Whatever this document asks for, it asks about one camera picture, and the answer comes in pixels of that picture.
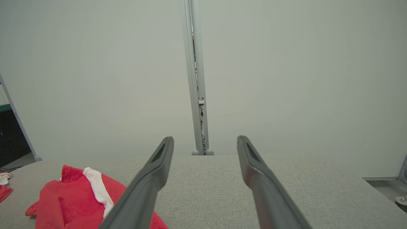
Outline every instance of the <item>metal pole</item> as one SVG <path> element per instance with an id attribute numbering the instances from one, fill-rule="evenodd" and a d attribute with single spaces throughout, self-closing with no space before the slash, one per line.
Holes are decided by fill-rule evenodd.
<path id="1" fill-rule="evenodd" d="M 203 129 L 203 145 L 204 155 L 213 155 L 214 152 L 209 148 L 209 134 L 208 134 L 208 116 L 206 106 L 208 100 L 205 93 L 205 75 L 204 75 L 204 56 L 202 50 L 202 36 L 201 36 L 201 14 L 199 11 L 199 0 L 191 1 L 191 14 L 192 26 L 194 29 L 194 47 L 195 47 L 195 61 L 197 65 L 197 81 L 198 81 L 198 94 L 199 94 L 199 107 L 201 112 L 202 129 Z"/>
<path id="2" fill-rule="evenodd" d="M 202 145 L 201 119 L 199 112 L 198 86 L 195 73 L 195 58 L 193 48 L 194 44 L 192 38 L 189 0 L 179 0 L 179 6 L 181 10 L 181 22 L 182 22 L 182 32 L 184 35 L 184 48 L 189 83 L 189 95 L 191 99 L 192 119 L 194 122 L 194 133 L 196 144 L 196 150 L 192 152 L 192 155 L 203 155 L 204 148 Z"/>
<path id="3" fill-rule="evenodd" d="M 1 82 L 1 84 L 3 85 L 4 93 L 6 94 L 7 99 L 9 100 L 11 109 L 13 110 L 14 115 L 15 115 L 15 118 L 17 119 L 17 122 L 18 122 L 18 124 L 20 125 L 20 128 L 21 128 L 21 131 L 23 132 L 24 138 L 26 139 L 26 141 L 27 141 L 27 143 L 28 143 L 28 146 L 29 146 L 30 149 L 31 149 L 31 153 L 32 153 L 33 156 L 34 156 L 34 160 L 35 160 L 36 162 L 37 162 L 37 161 L 42 161 L 41 157 L 40 157 L 39 155 L 37 155 L 37 154 L 35 153 L 35 151 L 34 151 L 33 145 L 31 144 L 30 139 L 28 138 L 28 135 L 27 135 L 27 133 L 26 133 L 26 131 L 25 131 L 25 129 L 24 129 L 23 123 L 22 123 L 20 117 L 18 116 L 17 110 L 16 110 L 16 108 L 15 108 L 15 106 L 14 106 L 14 104 L 13 104 L 13 101 L 11 100 L 9 90 L 7 89 L 6 83 L 4 82 L 3 77 L 1 76 L 1 73 L 0 73 L 0 82 Z"/>

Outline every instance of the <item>white stripe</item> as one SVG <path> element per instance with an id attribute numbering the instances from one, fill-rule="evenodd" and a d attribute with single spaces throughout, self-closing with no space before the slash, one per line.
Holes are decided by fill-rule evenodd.
<path id="1" fill-rule="evenodd" d="M 99 171 L 91 169 L 90 167 L 85 168 L 83 170 L 83 174 L 89 180 L 96 200 L 105 206 L 105 211 L 103 213 L 104 219 L 113 208 L 114 204 L 112 198 L 110 198 L 110 195 L 106 190 L 105 184 L 103 183 L 102 174 Z"/>

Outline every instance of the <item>gray table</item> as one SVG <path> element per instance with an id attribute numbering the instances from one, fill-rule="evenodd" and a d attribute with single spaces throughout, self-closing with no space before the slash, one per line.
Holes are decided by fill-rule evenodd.
<path id="1" fill-rule="evenodd" d="M 363 179 L 322 159 L 262 155 L 314 229 L 407 228 L 407 214 Z M 13 171 L 9 197 L 0 203 L 2 228 L 34 228 L 24 215 L 63 164 L 91 167 L 128 185 L 148 157 L 42 161 Z M 251 190 L 236 156 L 173 157 L 155 210 L 169 229 L 259 228 Z"/>

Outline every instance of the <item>red towel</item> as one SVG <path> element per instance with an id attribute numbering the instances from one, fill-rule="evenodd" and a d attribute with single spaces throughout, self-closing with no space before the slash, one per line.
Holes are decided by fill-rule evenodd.
<path id="1" fill-rule="evenodd" d="M 61 180 L 44 186 L 26 216 L 37 216 L 36 229 L 96 229 L 125 189 L 89 167 L 81 170 L 64 165 Z M 150 229 L 168 228 L 154 212 Z"/>
<path id="2" fill-rule="evenodd" d="M 10 195 L 13 191 L 12 188 L 0 185 L 0 202 Z"/>

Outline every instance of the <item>metal bracket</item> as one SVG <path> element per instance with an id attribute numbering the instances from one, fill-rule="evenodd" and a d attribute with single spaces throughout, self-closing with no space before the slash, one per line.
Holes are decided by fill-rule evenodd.
<path id="1" fill-rule="evenodd" d="M 199 1 L 179 0 L 179 5 L 195 132 L 196 149 L 192 155 L 213 155 L 209 148 Z"/>
<path id="2" fill-rule="evenodd" d="M 396 200 L 396 203 L 402 206 L 407 206 L 407 196 L 398 196 L 394 199 Z"/>
<path id="3" fill-rule="evenodd" d="M 407 187 L 407 156 L 404 160 L 403 166 L 401 167 L 400 173 L 398 174 L 397 180 L 400 184 Z"/>
<path id="4" fill-rule="evenodd" d="M 18 122 L 18 124 L 20 125 L 20 128 L 21 128 L 21 131 L 23 132 L 24 138 L 26 139 L 26 141 L 27 141 L 27 143 L 28 143 L 28 145 L 29 145 L 29 147 L 30 147 L 30 149 L 31 149 L 31 153 L 32 153 L 33 156 L 34 156 L 35 162 L 42 161 L 42 158 L 41 158 L 39 155 L 37 155 L 37 154 L 35 153 L 35 151 L 34 151 L 33 145 L 31 144 L 31 141 L 30 141 L 30 139 L 28 138 L 27 132 L 25 131 L 25 129 L 24 129 L 24 127 L 23 127 L 22 120 L 21 120 L 20 117 L 18 116 L 17 110 L 16 110 L 16 108 L 15 108 L 15 106 L 14 106 L 14 104 L 13 104 L 13 101 L 11 100 L 9 90 L 7 89 L 7 86 L 6 86 L 5 82 L 4 82 L 3 77 L 1 76 L 1 74 L 0 74 L 0 82 L 1 82 L 1 84 L 3 85 L 4 93 L 6 94 L 6 97 L 7 97 L 7 99 L 9 100 L 11 109 L 13 110 L 14 115 L 15 115 L 15 118 L 17 119 L 17 122 Z"/>

